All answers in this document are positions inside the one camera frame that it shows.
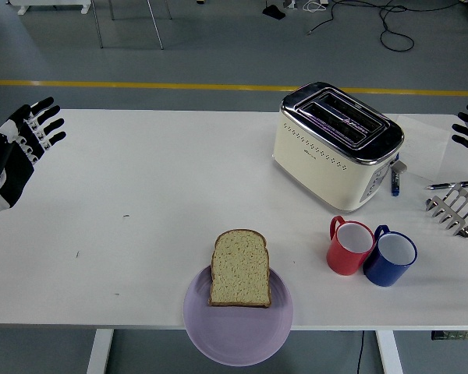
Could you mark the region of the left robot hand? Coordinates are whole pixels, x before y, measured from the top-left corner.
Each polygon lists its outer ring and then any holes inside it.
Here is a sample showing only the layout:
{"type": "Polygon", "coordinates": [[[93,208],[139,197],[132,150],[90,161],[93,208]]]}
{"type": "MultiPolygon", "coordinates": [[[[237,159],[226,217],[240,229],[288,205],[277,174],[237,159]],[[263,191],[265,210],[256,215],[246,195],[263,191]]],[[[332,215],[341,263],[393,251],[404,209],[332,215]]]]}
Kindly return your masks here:
{"type": "Polygon", "coordinates": [[[34,165],[66,137],[53,97],[25,104],[0,126],[0,212],[16,205],[34,165]]]}

